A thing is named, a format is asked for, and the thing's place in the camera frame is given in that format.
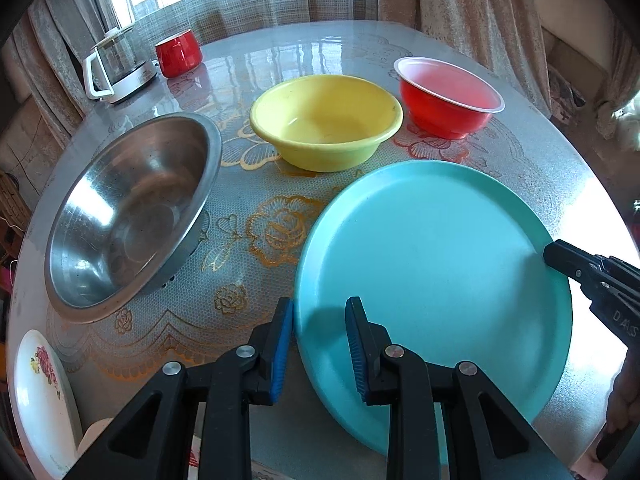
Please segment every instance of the round table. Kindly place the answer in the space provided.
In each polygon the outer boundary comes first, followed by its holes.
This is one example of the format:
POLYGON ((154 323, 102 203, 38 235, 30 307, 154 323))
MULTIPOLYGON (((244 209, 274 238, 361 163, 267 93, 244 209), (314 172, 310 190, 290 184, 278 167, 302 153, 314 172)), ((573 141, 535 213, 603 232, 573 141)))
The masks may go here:
MULTIPOLYGON (((607 193, 563 135, 507 83, 436 40, 395 23, 326 22, 256 30, 202 50, 204 62, 192 72, 173 80, 158 76, 122 104, 94 108, 50 176, 22 244, 8 327, 8 381, 12 384, 22 336, 39 330, 65 366, 84 430, 114 416, 164 362, 199 364, 246 342, 252 327, 270 318, 277 298, 292 295, 306 233, 324 206, 383 164, 436 158, 484 171, 522 197, 554 238, 640 264, 607 193), (302 75, 360 76, 398 96, 393 63, 403 56, 436 57, 487 79, 503 95, 505 110, 484 130, 453 142, 430 137, 405 120, 372 159, 334 174, 290 166, 249 127, 249 109, 262 92, 302 75), (66 323, 50 306, 43 278, 47 237, 63 197, 110 141, 142 121, 178 110, 209 116, 223 137, 223 167, 207 202, 198 249, 145 299, 135 298, 93 324, 66 323)), ((623 345, 590 313, 576 283, 571 290, 568 360, 534 423, 567 465, 602 427, 607 394, 625 355, 623 345)), ((36 478, 47 479, 25 439, 10 390, 27 458, 36 478)), ((295 347, 281 401, 272 408, 252 407, 251 432, 254 460, 296 480, 385 477, 383 457, 351 438, 326 412, 295 347)))

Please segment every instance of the white plate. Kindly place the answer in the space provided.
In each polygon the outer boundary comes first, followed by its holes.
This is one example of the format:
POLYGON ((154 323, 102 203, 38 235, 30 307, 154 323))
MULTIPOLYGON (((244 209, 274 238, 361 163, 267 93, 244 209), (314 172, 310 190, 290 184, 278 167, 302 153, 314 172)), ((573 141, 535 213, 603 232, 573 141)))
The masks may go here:
POLYGON ((61 479, 76 462, 82 427, 62 363, 37 330, 29 330, 20 342, 14 388, 31 449, 47 473, 61 479))

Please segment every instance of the metal screw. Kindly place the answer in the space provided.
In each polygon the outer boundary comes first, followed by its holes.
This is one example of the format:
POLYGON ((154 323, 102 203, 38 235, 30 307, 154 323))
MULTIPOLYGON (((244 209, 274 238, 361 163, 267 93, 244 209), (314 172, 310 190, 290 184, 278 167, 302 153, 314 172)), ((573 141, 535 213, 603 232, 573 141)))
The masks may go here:
POLYGON ((469 361, 464 361, 462 363, 460 363, 460 373, 462 373, 463 375, 475 375, 478 373, 478 367, 473 364, 470 363, 469 361))
POLYGON ((255 354, 255 348, 251 345, 242 345, 239 346, 236 350, 236 355, 238 357, 253 357, 255 354))
POLYGON ((389 345, 385 348, 385 354, 389 357, 402 357, 404 355, 404 348, 399 345, 389 345))
POLYGON ((178 361, 169 361, 162 367, 162 373, 165 375, 176 375, 182 370, 182 365, 178 361))

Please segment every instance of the yellow bowl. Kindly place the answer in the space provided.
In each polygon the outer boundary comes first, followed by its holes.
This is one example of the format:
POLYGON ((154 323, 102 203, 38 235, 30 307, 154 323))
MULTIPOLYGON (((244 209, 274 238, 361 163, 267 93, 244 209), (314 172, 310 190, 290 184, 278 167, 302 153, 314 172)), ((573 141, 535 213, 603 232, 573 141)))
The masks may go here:
POLYGON ((402 124, 402 107, 358 77, 309 75, 267 90, 251 107, 251 127, 304 170, 341 171, 363 163, 402 124))

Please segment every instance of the bowl rim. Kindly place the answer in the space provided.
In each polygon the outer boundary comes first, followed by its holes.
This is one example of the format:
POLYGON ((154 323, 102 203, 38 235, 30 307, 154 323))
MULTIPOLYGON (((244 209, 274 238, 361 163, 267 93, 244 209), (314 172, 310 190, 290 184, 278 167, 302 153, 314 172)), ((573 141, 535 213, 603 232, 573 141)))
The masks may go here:
POLYGON ((47 240, 47 250, 45 252, 44 261, 44 282, 49 301, 51 302, 57 313, 60 314, 63 319, 66 319, 70 322, 92 323, 94 321, 98 321, 104 319, 107 316, 110 316, 125 304, 129 303, 129 301, 132 300, 135 295, 139 293, 139 291, 142 290, 142 288, 153 278, 156 272, 158 272, 158 270, 166 263, 169 257, 171 257, 178 245, 180 245, 184 237, 187 235, 187 233, 197 220, 198 215, 204 208, 207 198, 209 197, 211 186, 215 181, 216 176, 218 175, 221 161, 222 138, 220 136, 220 131, 211 119, 201 114, 195 114, 192 112, 174 112, 171 114, 154 117, 148 121, 144 121, 143 123, 140 123, 129 131, 125 132, 114 141, 110 142, 103 150, 100 151, 100 153, 95 155, 89 162, 89 164, 84 168, 84 170, 81 171, 80 175, 76 178, 76 180, 67 191, 65 197, 62 199, 60 207, 58 208, 58 212, 56 213, 56 217, 54 218, 54 221, 51 224, 51 229, 49 231, 49 238, 47 240), (200 176, 200 181, 198 182, 198 186, 193 193, 190 204, 185 209, 183 215, 175 225, 173 231, 169 235, 162 248, 151 257, 151 259, 142 267, 142 269, 140 269, 140 271, 133 277, 133 279, 129 283, 127 283, 127 285, 122 286, 110 296, 89 306, 78 307, 66 302, 58 295, 56 286, 52 278, 51 247, 53 244, 53 237, 56 232, 56 226, 60 221, 60 216, 62 215, 63 209, 67 204, 71 193, 76 188, 78 183, 84 178, 87 172, 94 166, 94 164, 97 164, 98 161, 100 161, 101 158, 103 158, 113 148, 122 144, 123 142, 126 142, 126 140, 130 136, 135 135, 138 130, 148 127, 149 125, 159 121, 172 120, 176 118, 188 119, 198 123, 205 133, 207 142, 207 160, 205 161, 205 165, 200 176))
POLYGON ((442 99, 443 101, 446 101, 448 103, 460 106, 462 108, 466 108, 467 110, 473 110, 475 112, 480 112, 483 114, 497 114, 498 112, 501 112, 504 110, 504 99, 502 98, 502 95, 500 94, 500 92, 498 92, 491 84, 489 84, 487 81, 485 81, 484 79, 482 79, 480 76, 477 76, 476 74, 474 74, 473 72, 470 72, 469 70, 462 68, 461 66, 458 66, 456 64, 453 63, 449 63, 447 61, 443 61, 441 59, 435 59, 434 57, 421 57, 421 56, 407 56, 407 57, 401 57, 399 59, 396 59, 396 61, 394 62, 394 70, 396 71, 396 73, 402 78, 402 80, 406 81, 407 83, 409 83, 412 86, 415 86, 416 88, 422 90, 423 92, 427 92, 427 94, 433 95, 439 99, 442 99), (449 65, 452 66, 453 68, 457 69, 457 70, 461 70, 462 72, 466 72, 468 74, 470 74, 471 76, 475 77, 476 79, 479 79, 482 83, 484 83, 487 87, 489 87, 492 92, 494 92, 495 95, 498 96, 498 99, 500 99, 500 104, 495 107, 495 108, 479 108, 476 106, 472 106, 472 105, 468 105, 465 103, 461 103, 460 101, 456 101, 455 99, 451 99, 449 97, 446 97, 444 95, 438 94, 437 92, 434 92, 433 90, 429 90, 428 88, 425 88, 422 85, 419 85, 418 83, 412 81, 411 79, 409 79, 407 76, 405 76, 402 73, 402 65, 407 64, 408 62, 425 62, 425 61, 431 61, 431 62, 435 62, 437 64, 444 64, 444 65, 449 65))
POLYGON ((361 148, 365 148, 367 146, 371 146, 372 144, 380 144, 384 140, 387 140, 393 134, 395 134, 402 126, 402 118, 404 117, 402 106, 396 97, 386 89, 382 88, 380 85, 376 85, 371 81, 356 77, 353 75, 345 75, 345 74, 313 74, 313 75, 305 75, 300 77, 295 77, 293 79, 287 79, 282 83, 278 83, 275 86, 272 86, 265 92, 263 92, 260 97, 258 97, 254 104, 251 106, 251 111, 249 113, 249 123, 251 124, 251 128, 254 130, 256 135, 267 142, 270 142, 274 146, 285 146, 287 148, 297 148, 301 150, 317 150, 321 152, 348 152, 351 150, 359 150, 361 148), (375 88, 382 90, 389 100, 394 104, 396 110, 396 116, 393 118, 391 124, 382 132, 372 135, 370 137, 365 137, 364 139, 358 140, 350 140, 348 142, 333 142, 331 144, 316 144, 313 142, 300 142, 298 140, 290 140, 283 139, 281 137, 274 136, 270 134, 265 128, 260 126, 259 121, 256 118, 256 110, 261 101, 263 101, 268 94, 275 91, 277 88, 281 88, 283 86, 287 86, 290 84, 294 84, 300 80, 312 79, 312 78, 346 78, 346 79, 355 79, 359 82, 364 82, 368 85, 371 85, 375 88))

